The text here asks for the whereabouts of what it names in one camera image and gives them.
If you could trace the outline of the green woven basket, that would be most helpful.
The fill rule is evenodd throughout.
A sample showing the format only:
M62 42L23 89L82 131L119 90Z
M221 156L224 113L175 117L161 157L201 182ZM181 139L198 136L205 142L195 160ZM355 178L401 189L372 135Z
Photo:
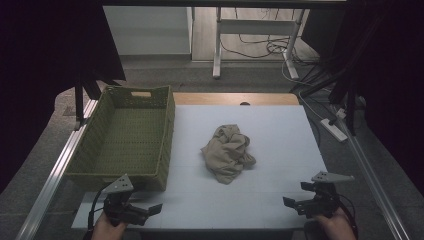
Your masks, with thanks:
M94 192L126 174L137 189L167 187L175 101L169 86L108 86L88 118L65 175Z

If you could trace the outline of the person's right hand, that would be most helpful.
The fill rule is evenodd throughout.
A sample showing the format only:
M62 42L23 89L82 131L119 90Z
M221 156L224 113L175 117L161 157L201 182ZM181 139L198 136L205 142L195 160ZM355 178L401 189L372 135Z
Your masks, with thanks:
M331 218L316 215L314 219L321 225L330 240L357 240L351 221L341 208L338 208Z

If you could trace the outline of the person's left hand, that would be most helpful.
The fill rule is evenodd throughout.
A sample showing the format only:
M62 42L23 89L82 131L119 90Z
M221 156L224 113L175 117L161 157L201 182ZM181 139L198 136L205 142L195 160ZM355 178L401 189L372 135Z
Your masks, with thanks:
M128 224L121 222L113 226L105 213L102 213L96 221L90 240L122 240Z

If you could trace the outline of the white cabinet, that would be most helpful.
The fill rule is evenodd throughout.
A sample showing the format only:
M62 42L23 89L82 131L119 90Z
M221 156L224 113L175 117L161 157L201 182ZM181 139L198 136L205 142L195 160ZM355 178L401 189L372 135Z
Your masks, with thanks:
M190 55L191 7L104 6L120 55Z

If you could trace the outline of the white desk frame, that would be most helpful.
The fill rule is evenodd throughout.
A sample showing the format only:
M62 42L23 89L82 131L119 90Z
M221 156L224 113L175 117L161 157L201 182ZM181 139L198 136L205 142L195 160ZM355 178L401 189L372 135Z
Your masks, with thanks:
M279 20L236 20L224 19L221 16L222 10L216 8L216 34L215 51L213 59L212 76L219 79L221 75L221 36L225 34L247 34L247 35L280 35L288 36L287 48L282 52L284 63L294 80L299 78L293 62L293 51L298 37L305 10L301 9L299 15L290 21Z

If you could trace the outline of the beige cloth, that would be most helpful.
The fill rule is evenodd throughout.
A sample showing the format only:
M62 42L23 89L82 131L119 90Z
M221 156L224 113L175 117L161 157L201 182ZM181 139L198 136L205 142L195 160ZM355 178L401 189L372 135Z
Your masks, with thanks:
M201 149L206 168L221 184L230 184L245 168L256 164L247 152L250 138L241 133L237 124L221 125Z

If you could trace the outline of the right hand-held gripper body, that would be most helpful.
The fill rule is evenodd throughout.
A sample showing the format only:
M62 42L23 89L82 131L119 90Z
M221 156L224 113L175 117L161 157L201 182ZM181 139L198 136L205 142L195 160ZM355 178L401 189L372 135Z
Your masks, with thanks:
M331 218L338 208L342 208L346 211L348 218L353 220L355 215L351 214L341 202L340 194L337 193L335 187L335 183L353 180L354 177L350 175L320 171L311 178L311 183L301 182L302 190L314 192L315 195L310 200L295 201L297 213L305 215L307 218L312 218L316 215L324 215Z

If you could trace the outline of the black metal stand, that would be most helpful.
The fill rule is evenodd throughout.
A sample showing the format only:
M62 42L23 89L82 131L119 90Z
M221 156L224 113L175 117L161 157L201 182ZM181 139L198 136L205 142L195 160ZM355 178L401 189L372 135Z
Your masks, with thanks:
M331 104L339 104L344 97L346 100L346 126L352 136L355 136L354 114L355 114L355 96L357 84L352 77L339 77L329 95Z
M85 76L79 76L75 81L75 106L76 123L81 126L84 123L83 92L86 92L91 100L98 100L101 91L95 80L89 80Z

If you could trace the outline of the white power strip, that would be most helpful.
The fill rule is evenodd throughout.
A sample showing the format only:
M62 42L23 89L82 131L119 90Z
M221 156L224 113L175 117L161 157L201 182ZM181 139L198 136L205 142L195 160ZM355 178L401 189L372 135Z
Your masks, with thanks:
M344 134L332 120L323 119L320 121L321 125L339 142L344 142L348 139L347 135Z

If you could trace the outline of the aluminium rail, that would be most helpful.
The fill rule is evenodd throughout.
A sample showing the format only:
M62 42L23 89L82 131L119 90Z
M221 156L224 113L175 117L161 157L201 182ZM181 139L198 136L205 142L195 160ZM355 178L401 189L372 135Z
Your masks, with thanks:
M385 221L395 240L411 240L407 230L394 207L394 204L389 199L386 191L383 189L374 169L372 168L367 155L365 154L359 140L353 136L343 120L337 119L338 126L348 137L349 146L353 152L359 168L366 180L370 191L380 208Z
M34 239L85 128L86 126L82 125L79 130L71 132L15 240Z

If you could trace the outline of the black curtain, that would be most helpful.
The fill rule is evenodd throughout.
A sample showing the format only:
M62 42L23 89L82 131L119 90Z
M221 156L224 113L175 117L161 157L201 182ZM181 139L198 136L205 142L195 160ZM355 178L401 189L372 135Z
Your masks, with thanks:
M312 9L302 40L336 73L377 17L351 76L369 128L424 195L424 0L346 0L341 8Z
M124 78L102 0L0 0L0 193L58 94L80 81Z

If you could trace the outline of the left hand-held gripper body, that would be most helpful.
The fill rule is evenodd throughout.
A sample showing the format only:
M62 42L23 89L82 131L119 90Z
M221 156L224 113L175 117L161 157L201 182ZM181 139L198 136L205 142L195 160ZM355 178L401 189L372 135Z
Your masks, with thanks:
M128 202L133 190L134 187L127 174L102 190L102 193L106 194L103 211L113 226L120 223L143 226L149 218L147 210L135 207Z

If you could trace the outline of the white foam mat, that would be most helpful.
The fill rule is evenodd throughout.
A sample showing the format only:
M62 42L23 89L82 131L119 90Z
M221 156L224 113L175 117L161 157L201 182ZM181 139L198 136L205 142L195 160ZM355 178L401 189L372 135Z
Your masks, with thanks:
M207 170L201 153L224 124L237 125L249 137L247 151L257 160L228 185ZM167 188L135 193L131 201L141 208L162 207L143 225L145 231L300 228L304 218L283 200L312 198L300 184L324 167L300 105L179 105Z

